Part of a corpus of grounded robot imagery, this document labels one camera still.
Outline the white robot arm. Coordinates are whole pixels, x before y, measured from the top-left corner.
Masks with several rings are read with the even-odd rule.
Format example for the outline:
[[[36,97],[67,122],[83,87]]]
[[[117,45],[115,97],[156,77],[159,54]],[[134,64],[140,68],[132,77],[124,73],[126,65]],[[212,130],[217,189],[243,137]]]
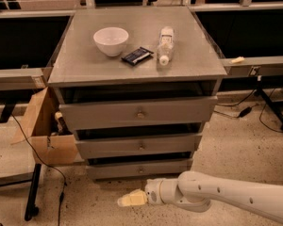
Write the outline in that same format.
[[[144,190],[125,194],[117,203],[121,207],[172,204],[203,213],[210,208],[211,200],[283,224],[283,186],[224,179],[191,170],[176,178],[148,179]]]

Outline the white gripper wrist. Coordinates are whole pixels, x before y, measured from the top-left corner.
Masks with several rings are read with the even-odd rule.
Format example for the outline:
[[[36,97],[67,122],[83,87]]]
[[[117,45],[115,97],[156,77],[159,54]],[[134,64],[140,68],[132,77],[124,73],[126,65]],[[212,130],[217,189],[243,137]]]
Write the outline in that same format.
[[[179,199],[179,190],[176,179],[158,178],[148,179],[145,192],[136,189],[118,199],[117,203],[121,207],[140,206],[147,204],[174,204]]]

